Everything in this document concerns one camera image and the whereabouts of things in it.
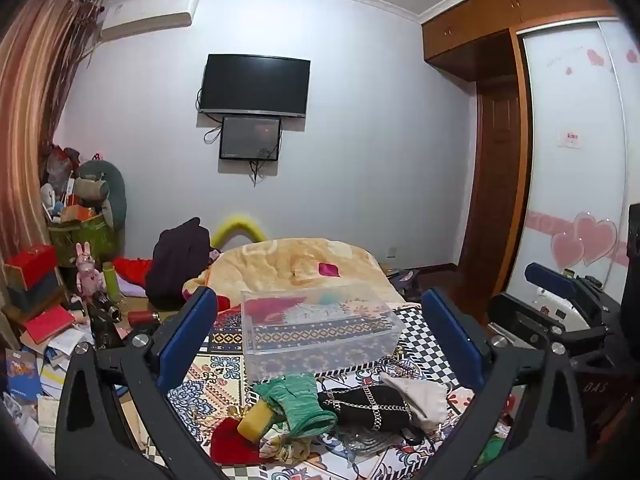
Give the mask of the pink bunny plush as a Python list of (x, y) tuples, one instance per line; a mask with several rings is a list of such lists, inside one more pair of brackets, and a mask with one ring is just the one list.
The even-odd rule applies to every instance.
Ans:
[(103, 274), (96, 268), (89, 242), (77, 243), (76, 249), (76, 285), (81, 298), (91, 298), (96, 292), (106, 292)]

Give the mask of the red cushion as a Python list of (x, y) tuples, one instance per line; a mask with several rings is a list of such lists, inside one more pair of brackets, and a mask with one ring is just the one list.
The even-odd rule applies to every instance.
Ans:
[(116, 273), (126, 282), (145, 288), (146, 274), (149, 273), (152, 266), (151, 259), (117, 257), (113, 259), (112, 263)]

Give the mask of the patterned colourful bedsheet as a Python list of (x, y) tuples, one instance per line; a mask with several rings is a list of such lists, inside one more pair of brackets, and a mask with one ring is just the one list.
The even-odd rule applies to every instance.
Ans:
[[(297, 465), (224, 466), (230, 479), (412, 479), (448, 436), (471, 404), (473, 393), (459, 385), (444, 352), (424, 322), (417, 304), (403, 304), (395, 314), (405, 325), (394, 355), (384, 361), (332, 370), (317, 376), (320, 391), (372, 386), (382, 372), (414, 375), (448, 388), (448, 419), (436, 436), (420, 444), (401, 440), (368, 457), (350, 457), (336, 437), (312, 442), (310, 455)], [(204, 451), (214, 429), (226, 417), (239, 415), (256, 402), (246, 380), (241, 352), (240, 317), (229, 313), (216, 322), (205, 338), (180, 386), (168, 399), (195, 441)]]

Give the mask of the striped brown curtain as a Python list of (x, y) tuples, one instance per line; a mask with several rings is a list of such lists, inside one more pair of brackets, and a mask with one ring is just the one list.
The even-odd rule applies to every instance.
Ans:
[(40, 179), (101, 0), (26, 0), (1, 40), (1, 260), (48, 239)]

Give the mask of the black chain strap bag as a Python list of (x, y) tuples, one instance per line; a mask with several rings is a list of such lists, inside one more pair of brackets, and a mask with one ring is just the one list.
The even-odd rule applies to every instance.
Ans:
[(340, 427), (424, 436), (424, 431), (413, 421), (407, 402), (389, 386), (326, 390), (318, 394), (318, 401), (324, 410), (336, 415)]

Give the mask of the dark purple jacket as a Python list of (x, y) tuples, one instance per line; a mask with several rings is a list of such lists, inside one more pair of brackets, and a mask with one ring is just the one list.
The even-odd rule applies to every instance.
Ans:
[(208, 267), (211, 251), (208, 229), (198, 217), (161, 232), (145, 275), (144, 288), (152, 306), (179, 310), (184, 305), (183, 284)]

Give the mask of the small wall monitor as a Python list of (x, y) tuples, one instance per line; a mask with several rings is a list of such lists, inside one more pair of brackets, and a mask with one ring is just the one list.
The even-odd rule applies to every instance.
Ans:
[(219, 158), (242, 162), (276, 162), (280, 139), (279, 118), (227, 116), (221, 125)]

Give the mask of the white air conditioner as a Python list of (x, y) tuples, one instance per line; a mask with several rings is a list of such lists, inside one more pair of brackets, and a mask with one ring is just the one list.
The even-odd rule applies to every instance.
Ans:
[(111, 6), (100, 37), (112, 41), (158, 30), (189, 27), (200, 0), (128, 0)]

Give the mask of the green knit cloth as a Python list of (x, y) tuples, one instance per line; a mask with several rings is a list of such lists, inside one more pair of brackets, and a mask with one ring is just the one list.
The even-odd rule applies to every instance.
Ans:
[(258, 382), (254, 391), (288, 424), (293, 439), (325, 434), (337, 424), (337, 414), (320, 406), (313, 374), (291, 374)]

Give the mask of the yellow neck pillow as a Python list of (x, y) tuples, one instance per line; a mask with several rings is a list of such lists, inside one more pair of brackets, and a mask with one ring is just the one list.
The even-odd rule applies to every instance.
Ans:
[(224, 244), (238, 233), (243, 233), (253, 243), (264, 242), (267, 237), (265, 232), (250, 217), (235, 214), (221, 223), (210, 237), (213, 248), (223, 248)]

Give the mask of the red felt cloth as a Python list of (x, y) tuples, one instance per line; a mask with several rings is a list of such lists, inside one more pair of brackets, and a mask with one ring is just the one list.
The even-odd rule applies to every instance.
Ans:
[(256, 466), (268, 463), (259, 456), (258, 446), (238, 433), (239, 421), (227, 417), (212, 433), (209, 456), (220, 466)]

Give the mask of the floral fabric scrunchie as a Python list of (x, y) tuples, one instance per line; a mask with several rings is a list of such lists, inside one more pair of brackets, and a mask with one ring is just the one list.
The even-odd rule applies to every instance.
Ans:
[(285, 426), (272, 426), (260, 439), (259, 457), (285, 465), (303, 462), (311, 452), (312, 437), (292, 437)]

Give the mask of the green thermos bottle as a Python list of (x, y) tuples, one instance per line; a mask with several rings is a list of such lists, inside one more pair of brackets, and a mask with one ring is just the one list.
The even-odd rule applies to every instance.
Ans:
[(110, 297), (111, 302), (114, 302), (114, 304), (118, 304), (122, 299), (122, 294), (119, 290), (115, 267), (111, 262), (104, 262), (102, 269), (107, 296)]

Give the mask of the red gift box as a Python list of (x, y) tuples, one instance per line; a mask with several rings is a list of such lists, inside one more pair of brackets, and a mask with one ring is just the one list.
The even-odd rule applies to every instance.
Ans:
[(4, 264), (6, 284), (29, 290), (37, 285), (58, 265), (52, 245), (34, 245), (9, 258)]

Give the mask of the clear plastic storage box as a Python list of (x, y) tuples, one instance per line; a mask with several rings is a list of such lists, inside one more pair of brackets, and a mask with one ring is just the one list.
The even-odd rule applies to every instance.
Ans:
[(393, 354), (405, 330), (363, 282), (244, 292), (241, 321), (249, 382), (363, 366)]

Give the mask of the white cloth pouch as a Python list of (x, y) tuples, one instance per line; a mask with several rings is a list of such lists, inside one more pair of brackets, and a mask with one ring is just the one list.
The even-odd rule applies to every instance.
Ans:
[(392, 377), (381, 373), (382, 383), (397, 390), (407, 404), (414, 426), (424, 432), (435, 431), (448, 416), (448, 388), (424, 379)]

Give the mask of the green shopping bag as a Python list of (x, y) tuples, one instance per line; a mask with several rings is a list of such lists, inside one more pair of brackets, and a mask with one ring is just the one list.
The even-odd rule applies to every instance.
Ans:
[(51, 223), (48, 226), (59, 266), (75, 265), (76, 245), (89, 243), (96, 262), (112, 260), (120, 252), (120, 237), (98, 214), (85, 221)]

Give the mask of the wooden wardrobe with hearts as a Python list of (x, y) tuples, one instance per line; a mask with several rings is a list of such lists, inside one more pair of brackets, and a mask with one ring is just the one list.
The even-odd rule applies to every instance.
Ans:
[(613, 297), (639, 199), (639, 40), (610, 0), (444, 0), (421, 18), (425, 61), (474, 84), (473, 183), (460, 309), (531, 304), (525, 269), (590, 275)]

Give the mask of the yellow green sponge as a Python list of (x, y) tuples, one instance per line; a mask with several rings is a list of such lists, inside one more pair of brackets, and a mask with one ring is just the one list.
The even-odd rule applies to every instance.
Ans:
[(276, 413), (264, 400), (258, 400), (243, 416), (236, 431), (247, 441), (258, 443), (271, 428)]

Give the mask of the grey shark plush toy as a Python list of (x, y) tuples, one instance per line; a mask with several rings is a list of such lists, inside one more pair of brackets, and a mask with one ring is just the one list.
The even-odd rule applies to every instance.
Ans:
[(120, 231), (126, 221), (127, 200), (125, 181), (111, 162), (93, 159), (77, 169), (74, 193), (91, 207), (98, 208), (106, 224)]

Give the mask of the yellow fleece blanket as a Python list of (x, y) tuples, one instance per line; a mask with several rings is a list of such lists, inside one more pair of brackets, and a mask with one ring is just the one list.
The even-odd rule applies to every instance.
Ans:
[(190, 297), (201, 286), (236, 307), (242, 292), (275, 292), (365, 284), (392, 307), (405, 302), (366, 250), (326, 238), (282, 238), (223, 252), (200, 275), (182, 286)]

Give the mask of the large wall television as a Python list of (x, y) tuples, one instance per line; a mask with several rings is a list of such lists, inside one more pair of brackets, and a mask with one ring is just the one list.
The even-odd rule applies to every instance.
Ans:
[(306, 116), (310, 62), (252, 54), (210, 54), (198, 110), (203, 114)]

